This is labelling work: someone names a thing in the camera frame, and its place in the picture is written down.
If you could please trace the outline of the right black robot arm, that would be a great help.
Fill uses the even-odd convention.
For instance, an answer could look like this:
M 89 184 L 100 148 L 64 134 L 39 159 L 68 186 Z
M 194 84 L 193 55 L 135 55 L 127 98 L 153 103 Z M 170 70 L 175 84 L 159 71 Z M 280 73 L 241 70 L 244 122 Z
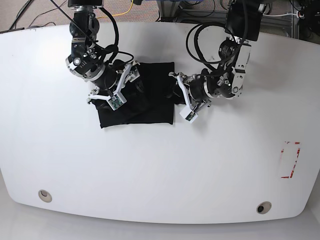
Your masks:
M 71 54 L 66 59 L 67 68 L 73 75 L 94 84 L 87 97 L 88 104 L 101 101 L 103 106 L 115 111 L 127 102 L 124 89 L 134 95 L 144 92 L 139 63 L 133 56 L 129 61 L 116 59 L 121 53 L 119 29 L 102 0 L 69 0 L 67 5 L 75 11 L 69 25 L 72 42 Z M 101 10 L 113 25 L 114 43 L 106 47 L 98 45 L 100 23 L 95 9 Z

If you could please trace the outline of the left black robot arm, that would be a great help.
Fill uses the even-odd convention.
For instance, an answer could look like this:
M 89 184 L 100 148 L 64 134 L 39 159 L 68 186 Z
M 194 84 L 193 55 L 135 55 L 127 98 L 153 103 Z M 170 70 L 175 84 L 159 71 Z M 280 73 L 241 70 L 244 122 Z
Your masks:
M 193 36 L 196 54 L 192 54 L 189 40 L 185 40 L 187 53 L 197 62 L 205 65 L 201 73 L 185 75 L 171 73 L 176 79 L 170 100 L 176 105 L 186 105 L 196 114 L 201 107 L 218 97 L 233 99 L 241 94 L 246 67 L 250 57 L 250 41 L 257 41 L 260 33 L 264 4 L 261 0 L 231 0 L 226 22 L 205 22 L 194 26 L 187 34 Z M 205 59 L 199 44 L 200 33 L 210 27 L 224 29 L 228 37 L 218 49 L 219 60 Z

